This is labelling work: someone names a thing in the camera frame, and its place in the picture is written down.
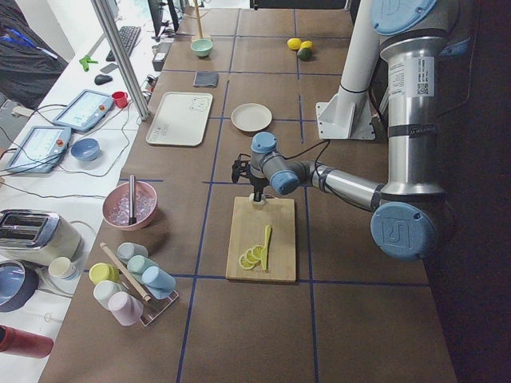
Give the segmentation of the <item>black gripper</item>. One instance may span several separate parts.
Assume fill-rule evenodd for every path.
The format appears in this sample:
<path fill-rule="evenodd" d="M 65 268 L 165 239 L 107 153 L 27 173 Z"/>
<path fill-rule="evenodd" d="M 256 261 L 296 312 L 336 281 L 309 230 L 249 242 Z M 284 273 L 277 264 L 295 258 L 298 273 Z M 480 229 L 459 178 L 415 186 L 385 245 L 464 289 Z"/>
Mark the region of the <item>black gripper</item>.
<path fill-rule="evenodd" d="M 240 177 L 248 179 L 250 184 L 254 188 L 253 193 L 253 201 L 254 202 L 263 202 L 264 201 L 264 188 L 268 185 L 268 180 L 263 177 L 257 177 L 252 173 L 251 170 L 251 161 L 250 156 L 245 153 L 240 153 L 237 159 L 234 161 L 232 165 L 232 182 L 237 184 L 239 182 Z"/>

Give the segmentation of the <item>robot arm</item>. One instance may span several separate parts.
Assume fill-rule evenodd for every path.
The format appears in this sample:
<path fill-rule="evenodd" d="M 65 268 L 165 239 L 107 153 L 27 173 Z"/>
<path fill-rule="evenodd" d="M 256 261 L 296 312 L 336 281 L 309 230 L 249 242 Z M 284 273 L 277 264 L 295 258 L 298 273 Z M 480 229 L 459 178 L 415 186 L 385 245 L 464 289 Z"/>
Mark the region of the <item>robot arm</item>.
<path fill-rule="evenodd" d="M 368 131 L 371 78 L 388 67 L 388 180 L 379 184 L 316 160 L 291 161 L 269 132 L 252 139 L 249 160 L 232 166 L 260 201 L 265 187 L 280 195 L 310 185 L 372 213 L 370 232 L 387 255 L 424 259 L 452 235 L 453 214 L 437 181 L 439 57 L 463 53 L 470 40 L 471 1 L 363 1 L 338 92 L 317 104 L 323 139 L 359 138 Z"/>

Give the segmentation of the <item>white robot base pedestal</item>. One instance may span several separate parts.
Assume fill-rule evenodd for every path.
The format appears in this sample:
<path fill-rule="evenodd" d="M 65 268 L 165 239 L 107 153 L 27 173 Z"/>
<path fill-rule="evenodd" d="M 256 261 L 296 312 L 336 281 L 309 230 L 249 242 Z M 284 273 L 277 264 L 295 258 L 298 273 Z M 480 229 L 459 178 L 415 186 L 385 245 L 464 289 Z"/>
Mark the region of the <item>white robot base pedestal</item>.
<path fill-rule="evenodd" d="M 382 34 L 373 17 L 382 1 L 362 1 L 358 8 L 347 59 L 337 93 L 316 104 L 319 137 L 324 140 L 373 140 L 376 138 L 369 88 L 378 59 Z"/>

